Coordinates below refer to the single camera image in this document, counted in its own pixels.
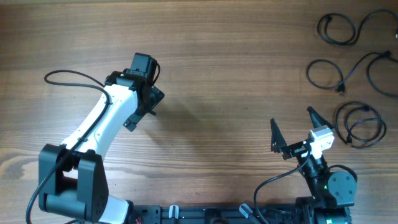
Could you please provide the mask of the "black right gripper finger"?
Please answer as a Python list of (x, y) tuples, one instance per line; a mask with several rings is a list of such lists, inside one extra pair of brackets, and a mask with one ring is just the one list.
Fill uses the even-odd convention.
[(284, 152), (286, 147), (287, 147), (287, 143), (275, 121), (274, 118), (272, 118), (270, 120), (271, 123), (271, 151), (275, 152), (275, 153), (281, 153)]
[(307, 108), (307, 111), (310, 115), (310, 119), (312, 121), (314, 128), (319, 128), (321, 126), (327, 126), (330, 129), (334, 129), (334, 126), (329, 121), (327, 121), (324, 117), (322, 117), (319, 113), (317, 113), (314, 108), (309, 106)]

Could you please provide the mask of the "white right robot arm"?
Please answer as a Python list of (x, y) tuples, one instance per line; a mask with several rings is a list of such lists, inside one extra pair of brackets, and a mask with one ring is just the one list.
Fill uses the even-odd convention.
[(281, 153), (285, 160), (296, 158), (297, 172), (311, 193), (278, 211), (291, 223), (351, 223), (349, 208), (354, 205), (358, 176), (346, 166), (327, 165), (323, 152), (333, 145), (334, 127), (311, 106), (307, 111), (313, 129), (305, 140), (291, 145), (286, 143), (275, 119), (271, 119), (271, 151)]

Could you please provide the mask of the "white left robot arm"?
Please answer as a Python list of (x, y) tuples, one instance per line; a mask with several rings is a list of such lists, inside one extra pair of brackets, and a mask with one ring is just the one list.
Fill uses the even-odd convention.
[(41, 211), (74, 223), (140, 222), (132, 201), (109, 194), (103, 160), (121, 127), (134, 131), (147, 113), (154, 114), (164, 98), (155, 87), (159, 74), (155, 58), (136, 53), (129, 68), (92, 85), (102, 95), (89, 115), (61, 144), (40, 151), (39, 184), (27, 206), (27, 223), (35, 201)]

